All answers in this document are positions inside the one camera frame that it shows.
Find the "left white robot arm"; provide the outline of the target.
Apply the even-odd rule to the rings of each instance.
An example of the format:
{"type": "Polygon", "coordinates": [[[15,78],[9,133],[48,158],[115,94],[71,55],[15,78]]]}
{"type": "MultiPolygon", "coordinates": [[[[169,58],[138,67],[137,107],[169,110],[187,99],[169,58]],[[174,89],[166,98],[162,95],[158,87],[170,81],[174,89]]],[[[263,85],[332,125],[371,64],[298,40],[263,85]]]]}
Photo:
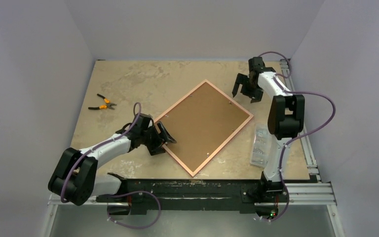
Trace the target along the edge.
{"type": "Polygon", "coordinates": [[[77,206],[90,197],[109,195],[116,202],[127,197],[127,188],[115,174],[97,176],[97,170],[114,158],[145,146],[151,156],[165,153],[164,145],[177,141],[162,122],[154,122],[146,114],[136,114],[133,121],[116,131],[108,139],[88,148],[67,148],[50,177],[47,188],[60,197],[61,202],[77,206]]]}

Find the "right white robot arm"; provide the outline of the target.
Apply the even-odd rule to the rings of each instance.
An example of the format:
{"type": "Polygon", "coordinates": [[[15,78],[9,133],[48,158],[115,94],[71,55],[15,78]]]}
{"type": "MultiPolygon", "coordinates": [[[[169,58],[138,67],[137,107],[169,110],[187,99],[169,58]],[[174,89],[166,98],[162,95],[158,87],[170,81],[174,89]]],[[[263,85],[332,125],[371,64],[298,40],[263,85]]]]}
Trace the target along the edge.
{"type": "Polygon", "coordinates": [[[248,75],[238,73],[232,89],[260,102],[266,93],[271,99],[267,127],[271,137],[271,150],[263,170],[262,178],[269,182],[283,180],[289,149],[293,139],[303,131],[305,98],[294,94],[281,82],[272,67],[267,67],[262,57],[248,60],[248,75]]]}

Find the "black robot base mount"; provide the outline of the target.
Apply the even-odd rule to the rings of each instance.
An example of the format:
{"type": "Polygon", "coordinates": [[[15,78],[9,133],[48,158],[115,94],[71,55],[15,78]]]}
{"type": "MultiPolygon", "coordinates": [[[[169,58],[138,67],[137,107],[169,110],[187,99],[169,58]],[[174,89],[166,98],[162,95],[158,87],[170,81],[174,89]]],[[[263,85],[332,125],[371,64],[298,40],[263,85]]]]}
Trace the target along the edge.
{"type": "Polygon", "coordinates": [[[261,179],[131,179],[115,176],[120,188],[99,195],[97,202],[124,202],[132,215],[149,210],[238,211],[269,219],[278,215],[280,201],[289,201],[281,182],[261,179]]]}

